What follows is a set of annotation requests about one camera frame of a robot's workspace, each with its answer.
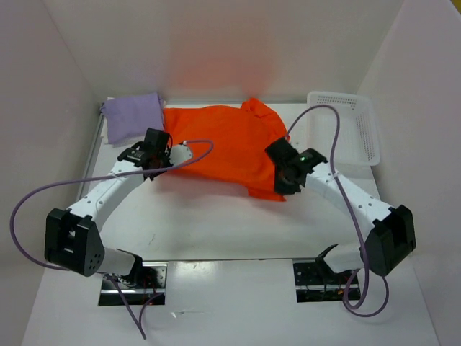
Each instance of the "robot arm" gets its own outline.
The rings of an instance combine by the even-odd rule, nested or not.
[[[66,210],[53,209],[47,217],[45,258],[64,268],[91,276],[108,272],[136,283],[148,270],[142,258],[120,249],[104,247],[99,232],[117,206],[147,178],[161,173],[143,175],[146,169],[177,166],[192,158],[186,144],[168,147],[170,135],[148,129],[144,141],[126,149],[118,158],[107,179],[88,195]]]
[[[279,190],[276,192],[293,194],[300,192],[300,185],[307,186],[349,215],[334,178],[340,180],[362,230],[370,270],[375,274],[386,276],[415,249],[413,216],[405,206],[395,209],[373,198],[341,173],[333,173],[326,158],[317,151],[308,149],[300,154],[285,138],[268,146],[266,153],[275,165],[278,179],[275,186]],[[327,272],[363,267],[356,244],[332,245],[317,257],[317,261],[326,267]]]

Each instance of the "orange shirt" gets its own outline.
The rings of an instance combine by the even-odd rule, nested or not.
[[[178,169],[180,173],[236,182],[255,198],[285,200],[274,192],[274,165],[264,149],[287,130],[279,115],[264,103],[250,99],[240,108],[165,108],[164,114],[165,131],[173,137],[173,144],[188,139],[210,139],[215,144],[208,156]],[[198,156],[208,144],[195,143],[191,149]]]

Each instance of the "white backdrop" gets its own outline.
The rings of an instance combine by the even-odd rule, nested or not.
[[[8,231],[30,190],[81,177],[97,123],[97,101],[41,1],[0,1],[0,343],[20,345],[43,269],[25,259]],[[43,259],[46,215],[75,198],[59,187],[18,213],[17,236]]]
[[[381,197],[414,213],[416,274],[441,345],[460,343],[461,15],[406,0],[359,92],[380,123]]]
[[[44,0],[101,98],[356,92],[402,0]]]

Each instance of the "purple cloth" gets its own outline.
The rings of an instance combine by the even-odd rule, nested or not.
[[[142,136],[148,128],[164,129],[163,100],[153,94],[108,99],[101,107],[107,119],[107,141],[117,144]]]

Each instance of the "white table surface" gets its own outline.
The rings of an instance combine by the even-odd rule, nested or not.
[[[269,106],[286,125],[305,109]],[[308,145],[305,124],[292,133],[299,149]],[[97,150],[94,176],[106,174],[123,148]],[[378,197],[371,169],[339,168]],[[273,260],[170,262],[166,305],[145,315],[147,342],[123,306],[97,306],[101,278],[46,270],[24,346],[438,345],[409,259],[388,276],[390,303],[375,318],[353,317],[341,302],[296,303],[292,263],[275,258],[312,257],[330,244],[356,241],[350,219],[308,190],[276,203],[249,198],[238,185],[166,173],[123,201],[102,238],[145,260]],[[363,312],[383,298],[373,276]]]

